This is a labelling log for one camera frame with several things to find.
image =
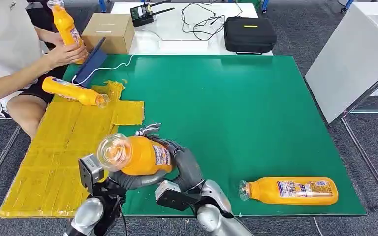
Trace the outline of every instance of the black case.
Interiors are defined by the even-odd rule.
[[[265,18],[228,17],[224,24],[225,48],[232,52],[266,53],[276,44],[276,33]]]

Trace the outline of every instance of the yellow tape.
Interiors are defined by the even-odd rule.
[[[144,120],[144,102],[118,101],[112,115],[115,125],[142,124]]]
[[[95,153],[107,134],[117,132],[113,121],[142,123],[144,103],[120,101],[121,83],[108,81],[92,89],[108,94],[106,108],[55,96],[0,207],[0,217],[73,217],[88,195],[80,183],[78,159]]]

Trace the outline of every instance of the orange bottle lying on table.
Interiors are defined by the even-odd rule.
[[[105,107],[109,98],[106,94],[99,94],[92,89],[74,85],[70,82],[48,76],[43,81],[43,90],[61,97],[79,101],[83,105]]]
[[[242,200],[249,198],[268,204],[330,205],[338,200],[334,182],[326,177],[264,177],[241,181]]]
[[[77,44],[83,45],[83,40],[74,25],[73,18],[67,13],[64,8],[64,1],[62,0],[49,0],[47,6],[53,11],[54,24],[60,33],[65,45]],[[83,64],[85,60],[80,59],[76,64]]]
[[[97,157],[105,169],[121,170],[132,176],[173,170],[169,151],[162,144],[144,136],[111,134],[100,143]]]

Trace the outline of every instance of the gray carpet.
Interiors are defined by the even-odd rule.
[[[84,29],[91,13],[99,10],[96,0],[66,0],[66,5],[79,31]],[[293,55],[304,75],[341,20],[340,8],[341,6],[333,0],[271,0],[265,17],[273,22],[278,36],[274,54]],[[368,99],[360,108],[378,109],[378,97]],[[378,168],[378,115],[352,114],[347,120]],[[0,120],[0,153],[14,128],[14,122]],[[336,123],[329,126],[328,130],[369,215],[317,217],[321,231],[324,236],[378,236],[378,213],[369,211],[371,207],[378,205],[378,186],[343,125]],[[0,170],[0,205],[29,142],[29,138],[21,132]],[[313,219],[307,217],[263,217],[241,218],[241,220],[255,235],[319,235]],[[61,235],[67,223],[66,219],[0,219],[0,236]],[[130,236],[206,235],[194,219],[129,217],[127,227]],[[109,235],[124,235],[122,223],[117,224]]]

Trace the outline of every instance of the green mat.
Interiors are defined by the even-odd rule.
[[[103,67],[128,59],[110,55]],[[64,78],[76,69],[70,66]],[[292,57],[135,55],[129,67],[96,72],[92,84],[123,79],[121,99],[145,102],[144,125],[162,122],[163,138],[190,148],[235,215],[366,214]],[[121,126],[119,132],[132,135],[138,128]],[[339,199],[329,206],[241,201],[240,180],[268,176],[329,177]],[[156,205],[155,188],[129,191],[125,214],[193,215]]]

